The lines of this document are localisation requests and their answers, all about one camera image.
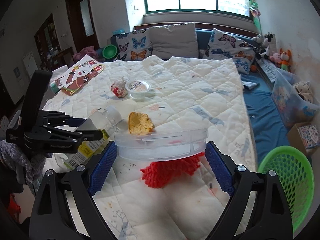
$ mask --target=window frame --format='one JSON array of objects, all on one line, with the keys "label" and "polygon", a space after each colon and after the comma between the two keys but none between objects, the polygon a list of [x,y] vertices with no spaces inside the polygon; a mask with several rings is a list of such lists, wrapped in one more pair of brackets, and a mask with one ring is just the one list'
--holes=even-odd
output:
[{"label": "window frame", "polygon": [[252,20],[253,21],[253,16],[252,16],[251,13],[249,13],[249,16],[246,16],[246,15],[227,12],[227,11],[220,11],[219,10],[218,0],[216,0],[216,5],[217,5],[217,9],[218,10],[181,9],[180,0],[179,0],[179,8],[178,9],[166,9],[166,10],[149,11],[149,9],[148,9],[148,1],[144,0],[144,4],[145,4],[145,8],[146,8],[146,14],[160,13],[160,12],[181,12],[181,11],[210,12],[210,13],[220,13],[220,14],[232,15],[232,16],[235,16],[235,17],[239,17],[239,18],[243,18],[243,19],[247,19],[247,20]]}]

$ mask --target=butterfly pillow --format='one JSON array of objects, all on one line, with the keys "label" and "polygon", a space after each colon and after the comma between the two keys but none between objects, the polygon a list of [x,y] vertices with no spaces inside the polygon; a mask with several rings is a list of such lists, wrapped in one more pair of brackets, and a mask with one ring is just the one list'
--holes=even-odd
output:
[{"label": "butterfly pillow", "polygon": [[203,58],[217,60],[232,58],[238,72],[248,75],[257,50],[237,37],[213,29]]},{"label": "butterfly pillow", "polygon": [[152,45],[149,30],[135,30],[116,36],[119,54],[115,60],[137,61],[151,56]]}]

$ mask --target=crumpled wrapper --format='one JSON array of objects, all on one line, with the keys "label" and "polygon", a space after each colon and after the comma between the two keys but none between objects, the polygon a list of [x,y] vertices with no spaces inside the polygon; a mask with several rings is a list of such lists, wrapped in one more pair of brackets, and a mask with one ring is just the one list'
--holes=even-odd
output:
[{"label": "crumpled wrapper", "polygon": [[122,79],[117,79],[111,85],[111,91],[118,97],[123,98],[127,95],[127,90],[125,88],[125,84],[127,82],[127,78],[122,77]]}]

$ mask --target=silver bolt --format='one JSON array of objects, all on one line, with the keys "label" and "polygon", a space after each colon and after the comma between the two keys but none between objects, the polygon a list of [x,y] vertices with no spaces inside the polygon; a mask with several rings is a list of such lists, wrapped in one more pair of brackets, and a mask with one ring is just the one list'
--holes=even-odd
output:
[{"label": "silver bolt", "polygon": [[83,171],[85,169],[84,165],[77,166],[77,171]]},{"label": "silver bolt", "polygon": [[52,175],[52,173],[53,173],[53,170],[47,170],[47,171],[45,172],[45,174],[46,174],[47,176]]},{"label": "silver bolt", "polygon": [[238,170],[239,170],[239,171],[245,171],[246,168],[245,168],[243,165],[239,165],[239,166],[238,166]]},{"label": "silver bolt", "polygon": [[272,177],[274,177],[274,176],[277,175],[275,171],[269,171],[269,174],[270,174]]}]

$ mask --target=wooden headboard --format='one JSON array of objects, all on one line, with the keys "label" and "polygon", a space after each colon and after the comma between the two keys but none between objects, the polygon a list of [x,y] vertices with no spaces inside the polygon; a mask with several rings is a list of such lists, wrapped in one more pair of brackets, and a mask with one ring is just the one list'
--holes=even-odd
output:
[{"label": "wooden headboard", "polygon": [[[148,29],[151,26],[163,26],[163,25],[172,25],[172,24],[182,24],[182,23],[187,23],[187,22],[167,22],[167,23],[148,23],[148,24],[141,24],[137,25],[134,27],[135,30],[141,30],[141,29]],[[216,28],[218,30],[221,30],[223,32],[228,32],[228,33],[234,33],[246,37],[256,37],[258,33],[235,28],[235,27],[230,27],[226,25],[219,25],[219,24],[210,24],[210,23],[195,23],[196,29],[204,29],[204,30],[212,30],[213,28]]]}]

